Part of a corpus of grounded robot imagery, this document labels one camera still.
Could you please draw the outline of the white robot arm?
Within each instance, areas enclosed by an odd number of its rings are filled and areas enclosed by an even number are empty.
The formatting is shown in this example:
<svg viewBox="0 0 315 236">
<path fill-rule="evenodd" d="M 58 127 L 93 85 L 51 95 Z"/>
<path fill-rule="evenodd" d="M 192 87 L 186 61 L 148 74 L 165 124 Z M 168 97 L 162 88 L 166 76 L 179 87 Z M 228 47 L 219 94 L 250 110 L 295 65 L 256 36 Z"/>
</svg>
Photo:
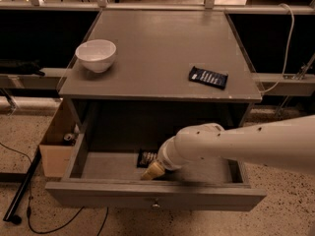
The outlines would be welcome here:
<svg viewBox="0 0 315 236">
<path fill-rule="evenodd" d="M 142 178 L 153 180 L 211 157 L 314 175 L 315 116 L 229 130 L 216 123 L 185 127 L 162 144 Z"/>
</svg>

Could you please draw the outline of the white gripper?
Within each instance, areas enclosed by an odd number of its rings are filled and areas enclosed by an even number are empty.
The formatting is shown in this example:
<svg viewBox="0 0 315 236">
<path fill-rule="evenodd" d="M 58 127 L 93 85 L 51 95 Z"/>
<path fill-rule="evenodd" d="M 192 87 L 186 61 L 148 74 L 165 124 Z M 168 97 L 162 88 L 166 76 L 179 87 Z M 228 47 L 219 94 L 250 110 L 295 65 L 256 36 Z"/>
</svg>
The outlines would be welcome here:
<svg viewBox="0 0 315 236">
<path fill-rule="evenodd" d="M 157 161 L 152 162 L 142 174 L 142 180 L 154 180 L 165 173 L 166 170 L 175 171 L 184 165 L 184 157 L 181 155 L 174 137 L 166 140 L 158 150 Z"/>
</svg>

